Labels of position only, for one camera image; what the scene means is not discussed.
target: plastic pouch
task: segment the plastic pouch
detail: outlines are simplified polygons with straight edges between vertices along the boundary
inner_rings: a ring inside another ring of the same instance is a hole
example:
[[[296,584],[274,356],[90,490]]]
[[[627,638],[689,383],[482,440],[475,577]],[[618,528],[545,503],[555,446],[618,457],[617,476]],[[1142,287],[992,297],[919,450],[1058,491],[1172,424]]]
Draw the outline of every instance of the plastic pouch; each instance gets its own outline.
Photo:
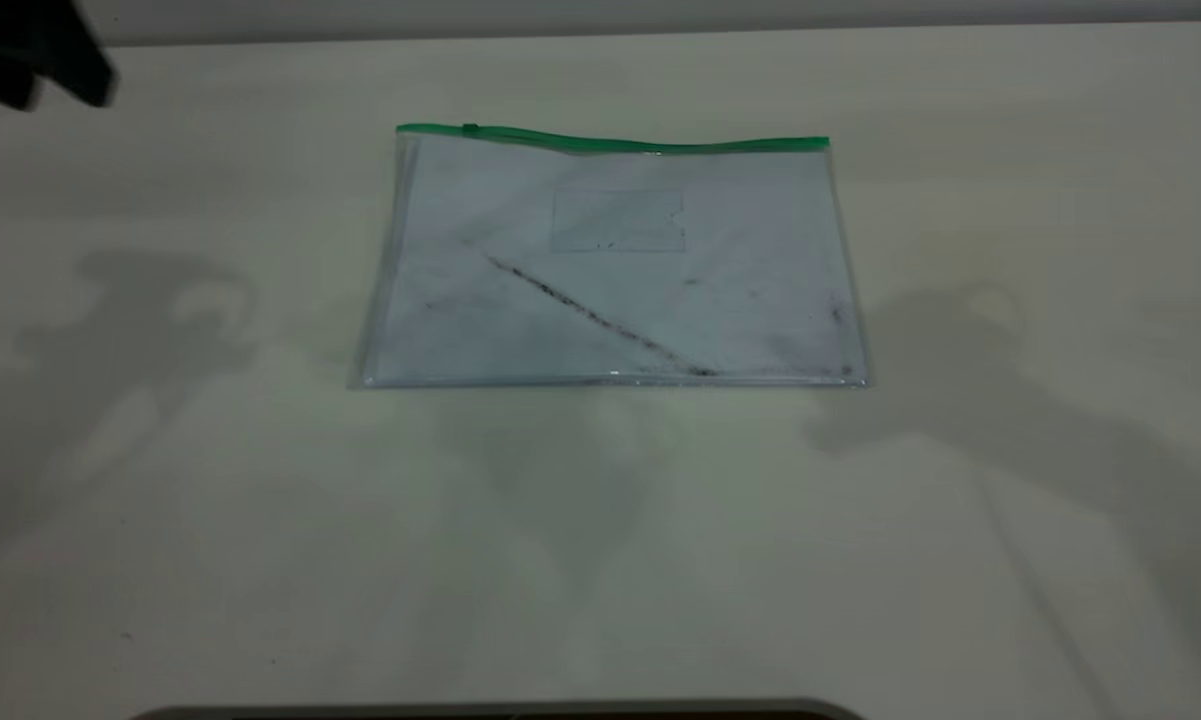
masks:
[[[868,382],[827,138],[396,138],[364,386]]]

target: black cloth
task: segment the black cloth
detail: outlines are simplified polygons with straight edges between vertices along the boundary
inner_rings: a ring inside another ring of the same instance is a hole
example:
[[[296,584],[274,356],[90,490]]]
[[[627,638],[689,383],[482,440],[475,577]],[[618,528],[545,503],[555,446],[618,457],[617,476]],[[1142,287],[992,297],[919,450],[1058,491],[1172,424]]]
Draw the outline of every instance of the black cloth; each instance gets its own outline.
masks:
[[[0,102],[28,110],[38,78],[90,106],[106,106],[115,70],[71,0],[0,0]]]

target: white table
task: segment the white table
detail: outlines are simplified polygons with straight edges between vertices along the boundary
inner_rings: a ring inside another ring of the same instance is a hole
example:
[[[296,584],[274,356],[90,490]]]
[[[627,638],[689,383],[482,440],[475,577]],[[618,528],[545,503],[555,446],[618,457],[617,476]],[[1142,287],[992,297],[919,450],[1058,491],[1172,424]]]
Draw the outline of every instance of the white table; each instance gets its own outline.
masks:
[[[0,718],[1201,718],[1201,24],[114,59],[0,109]],[[407,120],[832,136],[878,386],[348,391]]]

